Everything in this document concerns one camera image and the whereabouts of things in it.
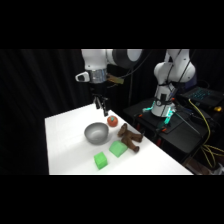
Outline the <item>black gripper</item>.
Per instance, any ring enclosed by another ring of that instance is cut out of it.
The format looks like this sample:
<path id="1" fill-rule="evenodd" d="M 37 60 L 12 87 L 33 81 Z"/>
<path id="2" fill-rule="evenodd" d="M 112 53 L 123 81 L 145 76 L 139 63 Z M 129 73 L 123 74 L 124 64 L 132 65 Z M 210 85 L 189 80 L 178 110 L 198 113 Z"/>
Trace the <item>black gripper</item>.
<path id="1" fill-rule="evenodd" d="M 94 103 L 96 105 L 96 109 L 100 109 L 102 106 L 104 116 L 108 115 L 109 111 L 109 99 L 105 98 L 107 93 L 107 84 L 103 83 L 91 83 L 90 84 L 91 93 L 94 96 Z"/>

